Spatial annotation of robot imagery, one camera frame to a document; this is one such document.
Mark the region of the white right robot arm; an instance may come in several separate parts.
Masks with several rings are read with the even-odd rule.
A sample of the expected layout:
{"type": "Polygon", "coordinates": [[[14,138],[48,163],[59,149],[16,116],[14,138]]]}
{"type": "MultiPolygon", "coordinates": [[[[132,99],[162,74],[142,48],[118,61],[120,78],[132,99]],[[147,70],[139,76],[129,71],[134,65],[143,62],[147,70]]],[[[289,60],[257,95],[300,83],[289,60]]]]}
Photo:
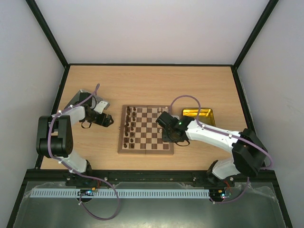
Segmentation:
{"type": "Polygon", "coordinates": [[[231,154],[225,160],[215,160],[206,172],[208,183],[218,186],[230,176],[242,174],[254,178],[262,169],[268,152],[255,132],[229,131],[211,126],[183,115],[180,119],[163,112],[156,119],[162,128],[163,141],[181,143],[200,141],[218,147],[231,154]]]}

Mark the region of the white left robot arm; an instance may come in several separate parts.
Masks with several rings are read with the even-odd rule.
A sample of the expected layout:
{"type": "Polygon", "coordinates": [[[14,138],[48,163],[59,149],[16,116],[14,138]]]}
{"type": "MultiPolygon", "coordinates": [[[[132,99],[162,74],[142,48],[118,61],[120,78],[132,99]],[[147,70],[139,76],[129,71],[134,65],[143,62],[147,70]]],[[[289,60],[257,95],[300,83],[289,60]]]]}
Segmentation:
{"type": "Polygon", "coordinates": [[[82,158],[74,149],[72,126],[84,122],[88,122],[89,126],[112,125],[112,116],[104,113],[109,106],[110,103],[97,96],[96,91],[92,94],[83,89],[79,90],[58,115],[39,118],[37,153],[68,166],[71,173],[89,175],[92,172],[89,161],[82,158]]]}

